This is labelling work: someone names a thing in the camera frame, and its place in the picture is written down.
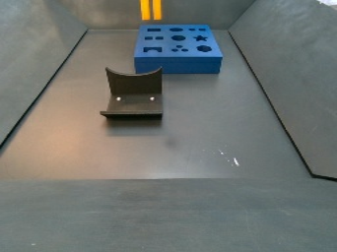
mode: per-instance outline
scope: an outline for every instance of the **dark gray surface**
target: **dark gray surface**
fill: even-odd
[[[0,0],[0,144],[85,30],[51,0]]]
[[[258,0],[230,32],[311,172],[337,178],[337,13]]]
[[[334,182],[0,182],[5,252],[334,252]]]
[[[89,29],[138,29],[139,0],[57,0]],[[226,30],[255,0],[162,0],[163,20],[154,24],[208,24]]]
[[[134,73],[136,31],[89,31],[0,155],[0,178],[307,177],[226,31],[219,75],[163,75],[160,120],[108,121],[105,67]]]

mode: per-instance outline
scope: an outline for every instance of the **circular hole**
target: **circular hole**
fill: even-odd
[[[171,31],[171,32],[182,32],[183,29],[180,29],[180,28],[171,28],[170,31]]]
[[[198,46],[196,49],[198,49],[199,51],[202,51],[202,52],[208,52],[208,51],[211,51],[211,48],[210,48],[208,46],[206,46],[206,45]]]
[[[186,37],[183,35],[174,35],[172,39],[176,41],[183,41],[186,39]]]

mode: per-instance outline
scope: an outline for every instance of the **yellow stripe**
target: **yellow stripe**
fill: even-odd
[[[142,11],[142,19],[150,20],[151,19],[150,0],[140,0],[140,11]]]
[[[152,0],[152,19],[162,20],[162,0]]]

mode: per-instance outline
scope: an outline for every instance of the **gray floor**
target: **gray floor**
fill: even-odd
[[[215,37],[220,74],[164,76],[163,121],[107,122],[104,68],[132,72],[135,31],[85,35],[1,150],[1,251],[335,251],[337,185],[309,178]],[[49,180],[156,177],[212,179]]]
[[[5,252],[335,252],[337,186],[298,180],[0,182]]]
[[[226,31],[219,75],[164,75],[162,121],[107,121],[104,68],[132,73],[136,31],[89,31],[0,154],[0,178],[309,177]]]

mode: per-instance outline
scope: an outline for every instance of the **star-shaped hole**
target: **star-shaped hole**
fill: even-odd
[[[199,35],[199,36],[195,36],[195,40],[196,40],[196,41],[207,41],[207,37]]]

